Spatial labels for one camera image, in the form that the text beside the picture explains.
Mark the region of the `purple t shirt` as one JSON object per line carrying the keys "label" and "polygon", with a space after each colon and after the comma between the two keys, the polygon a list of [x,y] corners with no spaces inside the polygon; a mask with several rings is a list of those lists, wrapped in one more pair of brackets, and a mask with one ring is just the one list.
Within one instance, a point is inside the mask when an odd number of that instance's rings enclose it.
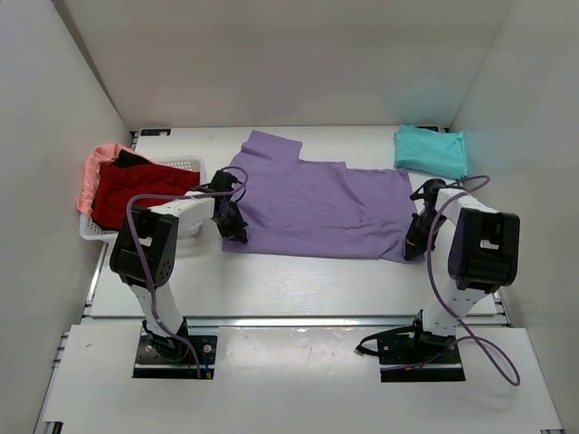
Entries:
{"label": "purple t shirt", "polygon": [[254,130],[232,160],[249,175],[239,203],[248,241],[232,253],[404,261],[416,211],[404,170],[306,161],[299,141]]}

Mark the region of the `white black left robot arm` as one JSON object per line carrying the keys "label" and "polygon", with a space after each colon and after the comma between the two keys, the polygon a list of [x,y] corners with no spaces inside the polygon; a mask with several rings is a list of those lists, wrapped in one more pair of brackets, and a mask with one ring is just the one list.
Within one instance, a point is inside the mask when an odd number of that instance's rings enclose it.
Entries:
{"label": "white black left robot arm", "polygon": [[109,267],[137,298],[149,344],[170,363],[187,356],[199,361],[169,285],[177,239],[183,231],[211,221],[224,240],[247,243],[247,222],[238,202],[248,181],[245,169],[226,166],[210,183],[183,195],[141,193],[128,200]]}

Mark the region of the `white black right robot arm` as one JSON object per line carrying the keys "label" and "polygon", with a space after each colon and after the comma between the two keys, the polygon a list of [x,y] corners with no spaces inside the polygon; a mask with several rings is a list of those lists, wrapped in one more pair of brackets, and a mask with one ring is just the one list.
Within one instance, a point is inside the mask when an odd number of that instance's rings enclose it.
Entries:
{"label": "white black right robot arm", "polygon": [[455,338],[460,321],[489,294],[511,285],[517,276],[520,218],[479,202],[456,184],[431,179],[410,195],[424,208],[414,213],[404,240],[403,257],[432,256],[445,222],[454,225],[447,270],[449,280],[435,292],[436,303],[419,312],[405,350],[426,362]]}

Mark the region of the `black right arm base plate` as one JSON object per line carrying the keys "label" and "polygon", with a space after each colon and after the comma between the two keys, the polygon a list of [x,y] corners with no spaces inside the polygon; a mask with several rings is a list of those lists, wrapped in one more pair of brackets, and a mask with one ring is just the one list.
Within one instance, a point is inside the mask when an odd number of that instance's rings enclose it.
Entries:
{"label": "black right arm base plate", "polygon": [[426,332],[422,320],[361,339],[359,355],[373,356],[380,365],[381,382],[464,382],[458,345],[453,335]]}

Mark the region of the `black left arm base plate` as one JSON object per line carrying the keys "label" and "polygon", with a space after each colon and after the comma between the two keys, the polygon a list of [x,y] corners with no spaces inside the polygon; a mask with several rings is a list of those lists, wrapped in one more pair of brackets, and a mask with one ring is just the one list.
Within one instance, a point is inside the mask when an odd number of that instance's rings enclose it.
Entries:
{"label": "black left arm base plate", "polygon": [[190,335],[198,363],[187,345],[172,349],[154,347],[147,335],[139,337],[132,377],[137,379],[212,380],[215,371],[217,335]]}

